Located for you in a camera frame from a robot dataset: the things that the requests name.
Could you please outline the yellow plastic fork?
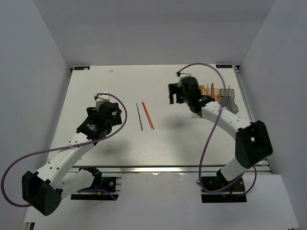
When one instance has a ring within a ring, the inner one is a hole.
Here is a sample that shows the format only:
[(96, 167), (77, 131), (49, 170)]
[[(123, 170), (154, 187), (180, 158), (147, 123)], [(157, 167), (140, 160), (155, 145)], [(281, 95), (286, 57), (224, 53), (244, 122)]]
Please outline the yellow plastic fork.
[(199, 89), (202, 95), (209, 95), (208, 85), (200, 85)]

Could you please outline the red-orange plastic knife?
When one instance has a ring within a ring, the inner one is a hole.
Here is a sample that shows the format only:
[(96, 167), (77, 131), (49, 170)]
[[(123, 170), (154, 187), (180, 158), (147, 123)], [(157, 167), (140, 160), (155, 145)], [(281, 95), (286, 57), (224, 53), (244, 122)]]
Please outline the red-orange plastic knife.
[(214, 84), (211, 83), (211, 97), (215, 99)]

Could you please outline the teal plastic chopstick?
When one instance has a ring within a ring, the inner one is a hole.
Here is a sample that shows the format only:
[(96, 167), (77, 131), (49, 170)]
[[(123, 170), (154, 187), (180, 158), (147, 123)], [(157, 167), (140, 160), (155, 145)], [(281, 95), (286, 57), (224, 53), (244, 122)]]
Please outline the teal plastic chopstick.
[(141, 120), (141, 115), (140, 115), (138, 103), (136, 103), (136, 108), (137, 108), (137, 113), (138, 113), (138, 118), (139, 118), (139, 123), (140, 123), (141, 131), (143, 131), (143, 125), (142, 125), (142, 120)]

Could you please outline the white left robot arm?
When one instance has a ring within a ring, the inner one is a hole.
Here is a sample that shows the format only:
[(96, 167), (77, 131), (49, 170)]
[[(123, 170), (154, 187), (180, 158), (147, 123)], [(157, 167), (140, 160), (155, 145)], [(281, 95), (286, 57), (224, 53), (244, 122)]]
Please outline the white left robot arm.
[(24, 201), (44, 216), (52, 214), (66, 197), (77, 192), (104, 193), (102, 172), (93, 166), (81, 167), (78, 172), (67, 173), (99, 142), (115, 135), (114, 126), (123, 128), (127, 109), (123, 102), (108, 92), (94, 96), (95, 106), (88, 107), (86, 119), (77, 127), (68, 144), (60, 147), (54, 158), (35, 172), (27, 171), (22, 176)]

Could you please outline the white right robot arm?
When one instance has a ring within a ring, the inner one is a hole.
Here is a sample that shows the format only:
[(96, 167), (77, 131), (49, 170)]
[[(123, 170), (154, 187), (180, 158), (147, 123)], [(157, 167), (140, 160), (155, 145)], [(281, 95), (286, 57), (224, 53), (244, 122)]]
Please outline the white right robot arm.
[(228, 191), (246, 170), (272, 155), (273, 148), (265, 124), (238, 117), (208, 95), (202, 95), (195, 77), (179, 80), (182, 101), (191, 112), (214, 122), (235, 140), (234, 158), (216, 173), (217, 187)]

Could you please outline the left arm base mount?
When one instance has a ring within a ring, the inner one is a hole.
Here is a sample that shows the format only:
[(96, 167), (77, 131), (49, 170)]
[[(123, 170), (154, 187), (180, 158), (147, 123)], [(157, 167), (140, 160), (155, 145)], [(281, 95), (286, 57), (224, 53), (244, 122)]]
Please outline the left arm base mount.
[(116, 201), (121, 191), (121, 177), (102, 177), (91, 187), (71, 195), (71, 200)]

